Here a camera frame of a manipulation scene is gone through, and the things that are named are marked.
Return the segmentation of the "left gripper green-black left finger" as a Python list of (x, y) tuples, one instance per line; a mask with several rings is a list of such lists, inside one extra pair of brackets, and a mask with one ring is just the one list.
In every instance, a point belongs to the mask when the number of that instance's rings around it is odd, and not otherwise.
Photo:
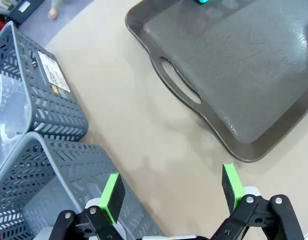
[(126, 231), (118, 221), (125, 188), (119, 173), (112, 173), (100, 198), (88, 202), (84, 210), (59, 213), (51, 230), (51, 240), (124, 240)]

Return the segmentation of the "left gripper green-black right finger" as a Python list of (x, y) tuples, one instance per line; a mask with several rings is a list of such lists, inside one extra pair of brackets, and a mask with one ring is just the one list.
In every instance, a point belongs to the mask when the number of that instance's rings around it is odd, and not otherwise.
[(230, 215), (212, 240), (242, 240), (249, 228), (261, 228), (268, 240), (303, 240), (290, 199), (283, 194), (270, 200), (247, 193), (232, 163), (223, 164), (222, 187)]

